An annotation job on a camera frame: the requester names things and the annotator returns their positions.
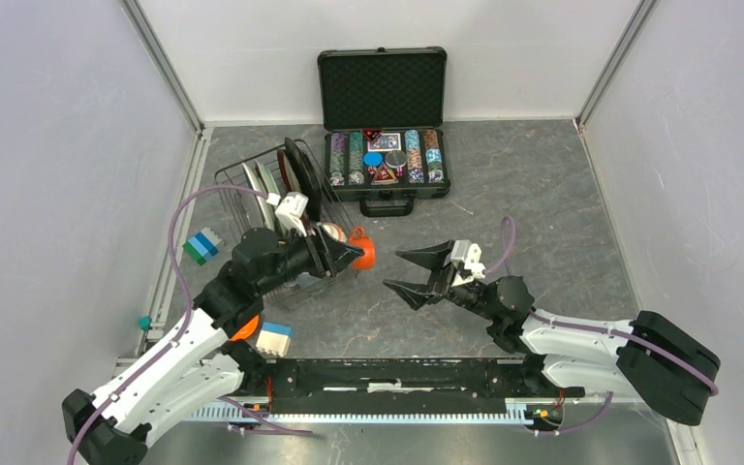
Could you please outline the orange small cup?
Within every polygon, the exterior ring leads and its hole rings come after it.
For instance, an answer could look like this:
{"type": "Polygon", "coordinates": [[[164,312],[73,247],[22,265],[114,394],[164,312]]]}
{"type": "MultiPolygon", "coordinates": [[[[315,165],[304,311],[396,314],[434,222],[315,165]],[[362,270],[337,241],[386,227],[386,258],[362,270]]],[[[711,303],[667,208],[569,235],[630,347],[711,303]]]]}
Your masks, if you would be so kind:
{"type": "Polygon", "coordinates": [[[350,264],[350,268],[358,271],[374,268],[377,261],[376,246],[374,241],[366,234],[364,227],[354,227],[349,234],[347,243],[362,251],[361,256],[350,264]]]}

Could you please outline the dark brown bottom plate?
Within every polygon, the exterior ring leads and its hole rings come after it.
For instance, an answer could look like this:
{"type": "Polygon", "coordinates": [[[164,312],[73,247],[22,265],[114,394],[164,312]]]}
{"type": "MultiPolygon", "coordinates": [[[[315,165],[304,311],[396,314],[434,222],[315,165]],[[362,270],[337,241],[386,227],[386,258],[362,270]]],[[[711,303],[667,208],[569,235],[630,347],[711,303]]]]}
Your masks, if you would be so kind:
{"type": "Polygon", "coordinates": [[[303,154],[303,152],[293,139],[285,138],[284,148],[290,151],[299,151],[302,155],[303,165],[306,171],[306,180],[304,181],[304,192],[301,194],[305,195],[309,199],[308,205],[306,207],[306,214],[311,221],[320,222],[322,218],[321,212],[323,195],[321,183],[317,176],[317,171],[314,168],[309,157],[303,154]]]}

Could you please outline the red rim beige plate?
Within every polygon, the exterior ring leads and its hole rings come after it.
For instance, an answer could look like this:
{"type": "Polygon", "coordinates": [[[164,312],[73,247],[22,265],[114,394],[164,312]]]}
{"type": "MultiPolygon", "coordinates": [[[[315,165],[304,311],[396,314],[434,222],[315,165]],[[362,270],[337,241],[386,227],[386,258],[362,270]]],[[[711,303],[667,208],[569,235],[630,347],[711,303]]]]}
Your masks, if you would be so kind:
{"type": "Polygon", "coordinates": [[[289,191],[303,193],[306,171],[303,158],[299,151],[290,151],[285,148],[277,150],[278,166],[282,172],[282,178],[289,191]]]}

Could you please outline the mint green flower plate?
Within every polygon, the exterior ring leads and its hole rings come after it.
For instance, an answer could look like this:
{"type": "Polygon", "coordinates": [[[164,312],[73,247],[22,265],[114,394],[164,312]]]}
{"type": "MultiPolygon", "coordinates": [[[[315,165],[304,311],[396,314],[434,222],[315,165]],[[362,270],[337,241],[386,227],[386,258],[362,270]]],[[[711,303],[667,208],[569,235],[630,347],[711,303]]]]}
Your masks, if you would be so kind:
{"type": "Polygon", "coordinates": [[[280,196],[281,190],[279,189],[276,183],[276,179],[272,171],[261,162],[256,162],[255,168],[264,186],[265,191],[268,194],[280,196]]]}

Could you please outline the tan ceramic bowl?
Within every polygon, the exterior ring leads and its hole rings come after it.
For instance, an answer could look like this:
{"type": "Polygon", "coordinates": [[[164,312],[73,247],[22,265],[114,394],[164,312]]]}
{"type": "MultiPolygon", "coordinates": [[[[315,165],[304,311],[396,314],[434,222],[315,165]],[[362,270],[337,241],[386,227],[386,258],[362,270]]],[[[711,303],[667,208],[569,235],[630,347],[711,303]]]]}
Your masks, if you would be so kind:
{"type": "Polygon", "coordinates": [[[326,232],[330,237],[332,237],[336,241],[340,242],[347,242],[348,241],[348,235],[345,233],[345,231],[338,225],[330,222],[322,222],[319,224],[321,229],[326,232]]]}

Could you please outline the white mug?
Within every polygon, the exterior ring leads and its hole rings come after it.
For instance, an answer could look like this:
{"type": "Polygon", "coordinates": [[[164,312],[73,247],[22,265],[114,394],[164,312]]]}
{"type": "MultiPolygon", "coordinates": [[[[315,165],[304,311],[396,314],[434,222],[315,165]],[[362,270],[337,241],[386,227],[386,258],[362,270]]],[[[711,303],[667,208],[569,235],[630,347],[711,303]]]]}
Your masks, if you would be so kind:
{"type": "Polygon", "coordinates": [[[322,278],[304,272],[296,276],[294,284],[303,292],[317,294],[328,287],[331,284],[331,281],[332,279],[330,277],[322,278]]]}

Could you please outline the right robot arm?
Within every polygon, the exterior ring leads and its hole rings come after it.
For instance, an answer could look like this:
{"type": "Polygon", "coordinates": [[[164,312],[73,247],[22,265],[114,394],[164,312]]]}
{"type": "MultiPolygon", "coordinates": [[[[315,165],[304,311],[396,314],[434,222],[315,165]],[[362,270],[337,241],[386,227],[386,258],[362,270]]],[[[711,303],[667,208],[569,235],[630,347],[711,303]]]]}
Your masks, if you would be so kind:
{"type": "Polygon", "coordinates": [[[667,419],[697,426],[720,392],[719,357],[660,313],[598,321],[542,310],[522,277],[486,282],[481,248],[470,240],[397,255],[428,270],[429,278],[424,284],[386,280],[385,286],[414,310],[448,301],[487,320],[498,347],[531,359],[520,380],[534,395],[581,388],[631,396],[667,419]]]}

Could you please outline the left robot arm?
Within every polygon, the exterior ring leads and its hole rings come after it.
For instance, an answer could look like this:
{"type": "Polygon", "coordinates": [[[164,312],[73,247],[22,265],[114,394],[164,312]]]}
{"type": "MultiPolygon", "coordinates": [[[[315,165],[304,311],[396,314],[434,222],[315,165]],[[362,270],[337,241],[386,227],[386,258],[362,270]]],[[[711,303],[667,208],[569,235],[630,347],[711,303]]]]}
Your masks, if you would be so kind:
{"type": "Polygon", "coordinates": [[[264,310],[264,296],[319,264],[337,274],[369,269],[371,239],[356,228],[335,238],[325,224],[286,239],[267,228],[243,234],[188,312],[149,351],[93,392],[63,401],[68,463],[139,464],[167,431],[206,403],[239,391],[258,392],[266,360],[234,336],[264,310]]]}

